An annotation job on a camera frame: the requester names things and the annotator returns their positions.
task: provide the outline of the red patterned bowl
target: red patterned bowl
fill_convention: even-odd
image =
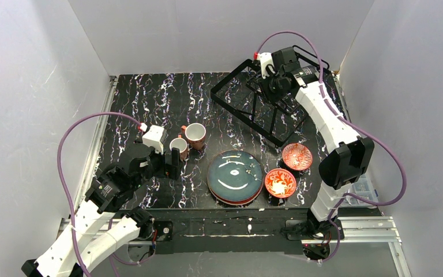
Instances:
[[[283,149],[282,156],[284,164],[296,171],[308,169],[313,162],[310,150],[301,143],[286,145]]]
[[[268,192],[277,198],[288,198],[296,191],[296,179],[286,169],[273,169],[264,179]]]

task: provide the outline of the white wall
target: white wall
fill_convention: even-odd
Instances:
[[[341,69],[353,122],[388,143],[408,174],[394,217],[413,276],[443,276],[443,1],[376,0]],[[401,178],[383,151],[371,173],[381,200]]]
[[[230,72],[270,34],[308,36],[338,69],[374,0],[69,0],[110,75]],[[270,40],[276,51],[305,42]]]
[[[99,111],[108,75],[67,0],[0,0],[0,276],[55,240],[68,215],[56,151],[66,128]],[[72,194],[95,121],[66,142]]]

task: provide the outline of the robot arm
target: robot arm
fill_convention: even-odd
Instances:
[[[152,223],[152,216],[140,207],[128,212],[111,230],[92,241],[82,251],[81,257],[87,269],[93,270],[122,245],[140,237],[140,229],[149,230]]]
[[[261,65],[260,87],[274,106],[289,93],[306,110],[325,140],[329,155],[318,170],[322,184],[316,201],[308,213],[305,232],[315,234],[330,228],[328,215],[334,206],[367,170],[374,149],[370,138],[361,138],[338,119],[320,95],[318,72],[312,66],[302,68],[292,47],[274,53],[258,54]],[[334,102],[328,101],[334,110]]]
[[[93,202],[83,201],[76,213],[76,237],[80,251],[86,248],[97,231],[115,215],[113,212],[99,214],[97,210],[98,206]],[[33,263],[37,265],[36,272],[41,276],[69,277],[77,262],[72,245],[71,228],[71,224],[67,225],[52,246]]]
[[[109,232],[92,243],[99,229],[130,199],[146,180],[157,176],[178,179],[181,172],[179,150],[164,154],[162,141],[165,130],[151,126],[142,140],[136,141],[122,152],[119,162],[106,167],[91,185],[80,204],[76,219],[76,238],[79,252],[92,269],[114,250],[140,234],[140,228],[151,224],[152,217],[140,208],[129,212]],[[53,245],[36,260],[26,261],[21,270],[33,277],[82,276],[72,243],[69,224]]]

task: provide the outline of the orange mug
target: orange mug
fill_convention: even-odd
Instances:
[[[205,146],[206,128],[202,124],[193,123],[181,127],[181,131],[186,136],[187,142],[196,150],[201,150]]]
[[[171,141],[169,148],[170,150],[173,148],[179,149],[179,157],[181,160],[185,160],[187,158],[187,142],[181,137],[181,135]]]

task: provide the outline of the black marbled table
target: black marbled table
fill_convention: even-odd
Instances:
[[[164,147],[180,133],[182,125],[201,123],[207,129],[207,146],[202,151],[190,149],[189,158],[179,181],[153,179],[135,193],[123,208],[226,208],[217,201],[207,186],[210,161],[219,153],[239,149],[252,154],[262,165],[263,173],[277,167],[282,148],[276,148],[210,99],[210,89],[227,73],[137,74],[119,76],[111,111],[131,115],[146,124],[164,126],[167,138]],[[325,80],[330,96],[341,109],[336,85],[331,76]],[[125,147],[139,136],[133,123],[109,117],[96,174],[116,162]],[[313,164],[296,176],[298,188],[286,200],[276,199],[263,189],[246,207],[309,208],[320,188],[318,165],[326,156],[323,138],[308,118],[288,143],[300,142],[313,154]]]

